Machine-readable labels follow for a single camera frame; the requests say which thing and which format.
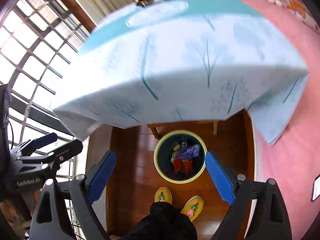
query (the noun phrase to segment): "chair leg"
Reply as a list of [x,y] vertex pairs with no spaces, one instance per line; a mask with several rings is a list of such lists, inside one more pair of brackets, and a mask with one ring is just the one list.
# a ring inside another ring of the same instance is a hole
[[217,135],[218,121],[213,122],[213,135]]
[[157,128],[156,127],[150,127],[151,132],[153,134],[153,136],[157,139],[160,140],[160,135],[158,134]]

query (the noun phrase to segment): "pink bed sheet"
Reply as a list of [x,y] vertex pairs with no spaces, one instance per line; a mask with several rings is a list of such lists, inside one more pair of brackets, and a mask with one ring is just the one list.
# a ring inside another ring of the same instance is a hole
[[241,1],[269,19],[296,47],[310,70],[298,107],[277,143],[271,146],[261,135],[256,136],[262,162],[258,163],[257,179],[276,179],[293,240],[299,240],[320,210],[320,197],[311,201],[313,182],[320,174],[320,36],[285,8],[265,0]]

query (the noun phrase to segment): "yellow slipper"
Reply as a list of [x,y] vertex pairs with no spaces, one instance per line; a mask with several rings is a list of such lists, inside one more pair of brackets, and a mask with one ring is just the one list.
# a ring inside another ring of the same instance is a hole
[[186,215],[192,222],[201,213],[203,205],[203,198],[200,196],[194,196],[188,200],[180,213]]
[[167,187],[161,187],[155,194],[155,202],[167,202],[172,204],[172,194]]

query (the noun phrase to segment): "trash bin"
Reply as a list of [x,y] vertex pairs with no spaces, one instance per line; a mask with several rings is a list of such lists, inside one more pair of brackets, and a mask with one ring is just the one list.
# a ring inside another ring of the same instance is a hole
[[[199,155],[192,159],[194,173],[190,175],[174,172],[173,164],[170,161],[174,146],[181,141],[187,141],[189,146],[200,145]],[[185,184],[198,178],[204,171],[206,153],[207,147],[198,135],[186,130],[177,130],[166,134],[160,139],[155,149],[154,162],[158,173],[164,179],[176,184]]]

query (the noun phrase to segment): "purple plastic bag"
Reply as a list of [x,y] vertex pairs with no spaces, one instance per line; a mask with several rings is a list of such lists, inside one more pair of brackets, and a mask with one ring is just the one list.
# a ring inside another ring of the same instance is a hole
[[184,146],[171,158],[171,161],[173,162],[175,159],[191,160],[192,158],[197,157],[199,152],[200,145],[198,144],[193,146]]

